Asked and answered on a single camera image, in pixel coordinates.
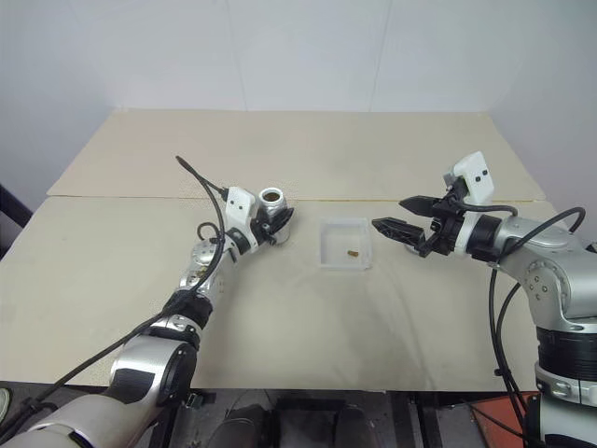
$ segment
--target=table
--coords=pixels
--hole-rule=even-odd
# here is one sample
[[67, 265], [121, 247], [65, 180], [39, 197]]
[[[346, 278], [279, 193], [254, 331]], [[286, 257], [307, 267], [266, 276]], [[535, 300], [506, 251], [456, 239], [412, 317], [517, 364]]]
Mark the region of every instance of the table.
[[[227, 115], [213, 114], [222, 120], [222, 115]], [[254, 119], [252, 114], [245, 115]], [[333, 121], [336, 114], [324, 114], [324, 118], [319, 114], [298, 115], [302, 116], [298, 122], [304, 133], [321, 119]], [[347, 121], [345, 125], [353, 134], [361, 134], [355, 129], [359, 128], [359, 117], [347, 119], [344, 114], [338, 115], [338, 120]], [[369, 122], [375, 121], [378, 114], [349, 115], [365, 115], [363, 120]], [[392, 129], [402, 129], [403, 119], [431, 123], [429, 132], [439, 133], [434, 139], [451, 142], [443, 148], [439, 157], [442, 160], [454, 162], [462, 147], [469, 150], [471, 135], [473, 140], [498, 142], [499, 145], [488, 145], [487, 159], [513, 163], [508, 169], [502, 163], [496, 164], [496, 170], [490, 165], [500, 194], [514, 198], [522, 216], [542, 219], [553, 215], [551, 205], [542, 200], [541, 190], [487, 124], [486, 116], [401, 115], [380, 114], [379, 120], [395, 121]], [[119, 111], [50, 190], [55, 196], [37, 210], [0, 262], [1, 379], [52, 382], [160, 309], [187, 266], [197, 224], [213, 219], [214, 212], [195, 186], [186, 189], [191, 184], [185, 183], [184, 177], [166, 174], [155, 178], [152, 187], [152, 176], [159, 170], [151, 167], [187, 149], [192, 139], [190, 129], [201, 127], [211, 116], [212, 113], [196, 111]], [[287, 126], [293, 122], [286, 113], [265, 116], [267, 119], [259, 119]], [[231, 113], [230, 128], [236, 129], [233, 124], [239, 120], [242, 121], [242, 114]], [[434, 126], [435, 120], [443, 124]], [[444, 121], [461, 123], [461, 128]], [[187, 133], [181, 122], [187, 124]], [[157, 123], [161, 126], [155, 131]], [[367, 126], [381, 128], [379, 124]], [[140, 127], [151, 136], [139, 137], [137, 145], [132, 142]], [[339, 124], [330, 133], [336, 135], [338, 128]], [[454, 136], [452, 129], [459, 135]], [[391, 141], [392, 145], [385, 146], [395, 147], [399, 135], [387, 132], [378, 135], [377, 141]], [[170, 135], [175, 142], [164, 149], [167, 158], [160, 155], [163, 146], [151, 145], [157, 134], [164, 141]], [[176, 139], [181, 134], [185, 137]], [[214, 132], [209, 138], [216, 140], [216, 135]], [[284, 133], [276, 135], [281, 138]], [[323, 131], [315, 135], [319, 136], [310, 137], [316, 143], [314, 147], [323, 147], [324, 137], [327, 141], [336, 140]], [[237, 133], [236, 138], [244, 139], [246, 135]], [[264, 133], [262, 139], [267, 138], [269, 135]], [[454, 142], [462, 144], [456, 147]], [[267, 147], [272, 151], [281, 146], [272, 138]], [[231, 153], [232, 149], [229, 143], [226, 157], [231, 160], [236, 154]], [[342, 154], [346, 150], [327, 147], [327, 151]], [[444, 152], [458, 156], [450, 157]], [[141, 153], [146, 154], [143, 169], [127, 171]], [[206, 152], [205, 156], [210, 177], [223, 182], [228, 171], [221, 168], [219, 161], [225, 156], [221, 151]], [[433, 170], [429, 168], [435, 171], [433, 175], [407, 175], [408, 170], [400, 168], [397, 170], [404, 176], [388, 180], [385, 173], [392, 170], [387, 165], [400, 165], [400, 154], [392, 153], [375, 180], [376, 176], [364, 169], [366, 156], [358, 156], [361, 160], [347, 163], [343, 170], [332, 171], [338, 182], [313, 177], [317, 169], [323, 170], [321, 166], [306, 176], [302, 170], [308, 165], [302, 158], [295, 158], [295, 165], [288, 160], [272, 162], [271, 167], [285, 167], [285, 175], [296, 175], [292, 182], [286, 180], [283, 185], [293, 191], [289, 197], [297, 208], [291, 238], [283, 246], [266, 247], [240, 263], [235, 285], [218, 304], [205, 332], [192, 386], [502, 390], [501, 380], [493, 377], [487, 324], [489, 269], [482, 263], [438, 254], [419, 259], [402, 245], [373, 232], [371, 269], [347, 273], [319, 268], [318, 226], [322, 217], [394, 216], [428, 226], [425, 219], [409, 215], [390, 199], [400, 197], [402, 190], [410, 191], [413, 183], [425, 191], [412, 193], [441, 194], [441, 189], [430, 191], [424, 185], [432, 177], [434, 184], [440, 180], [442, 171], [437, 171], [437, 163], [431, 161], [434, 158], [425, 158], [421, 153], [419, 159], [413, 159], [415, 164], [428, 159], [429, 165], [434, 165]], [[198, 164], [201, 157], [193, 157], [192, 162]], [[239, 155], [240, 160], [249, 163], [243, 157]], [[333, 159], [329, 154], [322, 157]], [[235, 181], [236, 175], [243, 177], [255, 192], [276, 180], [275, 170], [268, 169], [271, 167], [243, 171], [235, 166], [231, 165], [229, 178]], [[351, 182], [356, 172], [363, 174]], [[257, 173], [266, 173], [268, 178], [260, 179]], [[317, 190], [311, 180], [314, 178], [321, 180], [329, 196], [315, 198]], [[363, 191], [361, 180], [371, 188], [374, 201], [358, 196]], [[390, 184], [396, 184], [396, 192], [386, 190]], [[155, 197], [159, 196], [156, 186], [172, 197]], [[512, 283], [501, 277], [498, 297], [504, 297]], [[510, 367], [522, 389], [533, 389], [535, 327], [522, 294], [514, 300], [505, 325]], [[81, 373], [73, 383], [105, 385], [111, 359], [108, 357]]]

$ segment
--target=robotic arm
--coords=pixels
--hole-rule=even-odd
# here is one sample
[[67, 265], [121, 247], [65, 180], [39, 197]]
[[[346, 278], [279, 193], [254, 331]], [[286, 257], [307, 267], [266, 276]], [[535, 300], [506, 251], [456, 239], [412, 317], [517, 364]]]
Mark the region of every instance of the robotic arm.
[[103, 394], [71, 401], [6, 447], [132, 446], [164, 408], [186, 398], [201, 331], [225, 291], [232, 268], [240, 257], [257, 252], [264, 243], [286, 241], [294, 211], [279, 189], [264, 189], [257, 197], [238, 187], [220, 192], [226, 200], [226, 235], [222, 257], [209, 277], [197, 287], [222, 240], [203, 239], [203, 227], [217, 230], [214, 224], [205, 223], [198, 228], [202, 241], [193, 248], [179, 288], [164, 307], [169, 310], [176, 304], [176, 313], [166, 314], [123, 346]]
[[[535, 376], [541, 394], [529, 403], [527, 436], [547, 445], [597, 446], [597, 254], [570, 231], [548, 225], [533, 231], [542, 223], [518, 217], [514, 207], [487, 205], [493, 182], [480, 152], [459, 161], [444, 179], [443, 198], [400, 202], [432, 218], [428, 239], [423, 229], [391, 217], [374, 219], [373, 226], [421, 257], [468, 254], [519, 282], [539, 341]], [[481, 213], [493, 211], [512, 216]], [[572, 211], [584, 216], [582, 209]]]

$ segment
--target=clear plastic container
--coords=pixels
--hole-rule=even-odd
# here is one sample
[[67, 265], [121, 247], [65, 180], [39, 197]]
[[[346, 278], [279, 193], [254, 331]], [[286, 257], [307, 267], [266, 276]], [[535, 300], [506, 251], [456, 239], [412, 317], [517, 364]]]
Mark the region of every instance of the clear plastic container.
[[369, 221], [364, 217], [329, 217], [320, 225], [320, 266], [364, 270], [371, 266]]

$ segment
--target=cardboard sheet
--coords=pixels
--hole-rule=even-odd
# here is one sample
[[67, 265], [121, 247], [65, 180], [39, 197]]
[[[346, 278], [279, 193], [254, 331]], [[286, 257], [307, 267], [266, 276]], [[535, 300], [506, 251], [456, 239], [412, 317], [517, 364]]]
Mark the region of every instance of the cardboard sheet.
[[[483, 263], [420, 259], [371, 229], [371, 269], [324, 271], [322, 217], [428, 222], [390, 202], [294, 205], [290, 240], [239, 263], [205, 331], [194, 387], [502, 389]], [[553, 214], [545, 202], [519, 207], [524, 217]], [[156, 313], [187, 266], [197, 224], [213, 219], [206, 200], [49, 198], [0, 263], [0, 379], [53, 382]], [[500, 277], [503, 298], [512, 281]], [[505, 326], [514, 376], [532, 389], [524, 295]], [[106, 385], [112, 359], [73, 383]]]
[[219, 185], [269, 185], [298, 200], [400, 200], [437, 195], [441, 175], [482, 150], [497, 201], [545, 196], [477, 113], [118, 110], [49, 190], [54, 196], [205, 197], [174, 161]]

